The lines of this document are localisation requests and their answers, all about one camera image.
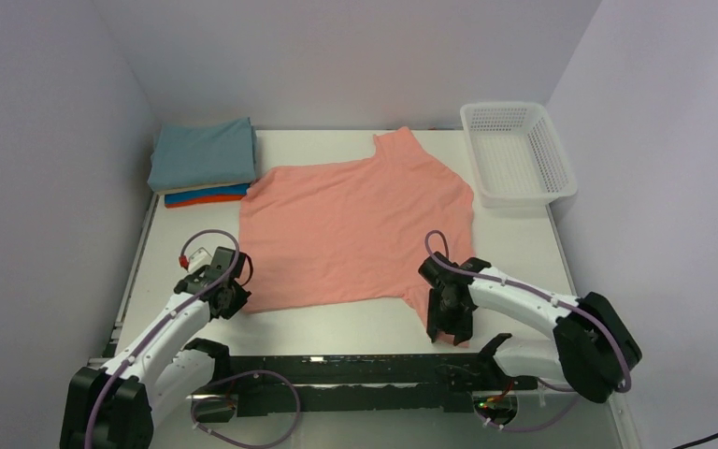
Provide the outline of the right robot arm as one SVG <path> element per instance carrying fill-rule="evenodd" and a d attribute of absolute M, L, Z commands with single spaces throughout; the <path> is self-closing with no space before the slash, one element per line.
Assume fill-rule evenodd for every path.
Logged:
<path fill-rule="evenodd" d="M 471 340 L 478 309 L 502 313 L 541 334 L 532 340 L 501 332 L 490 339 L 477 366 L 486 386 L 532 377 L 594 403 L 630 389 L 642 351 L 606 297 L 550 292 L 477 257 L 458 265 L 435 253 L 418 272 L 430 287 L 426 333 L 431 340 L 450 336 L 454 346 Z"/>

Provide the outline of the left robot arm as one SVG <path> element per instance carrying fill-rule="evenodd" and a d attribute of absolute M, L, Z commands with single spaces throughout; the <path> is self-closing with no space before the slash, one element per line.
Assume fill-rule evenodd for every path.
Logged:
<path fill-rule="evenodd" d="M 152 323 L 102 367 L 72 377 L 60 447 L 147 448 L 154 430 L 193 391 L 217 393 L 229 385 L 228 346 L 196 334 L 247 304 L 251 294 L 239 277 L 253 270 L 251 258 L 218 247 L 179 261 L 187 273 Z"/>

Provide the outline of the pink t shirt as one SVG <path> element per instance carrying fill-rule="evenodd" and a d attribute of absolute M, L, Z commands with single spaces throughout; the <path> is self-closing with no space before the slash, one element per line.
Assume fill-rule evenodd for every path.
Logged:
<path fill-rule="evenodd" d="M 252 261 L 246 312 L 396 297 L 420 319 L 429 287 L 424 239 L 438 230 L 455 261 L 474 254 L 474 193 L 408 128 L 376 135 L 361 160 L 271 168 L 239 209 Z"/>

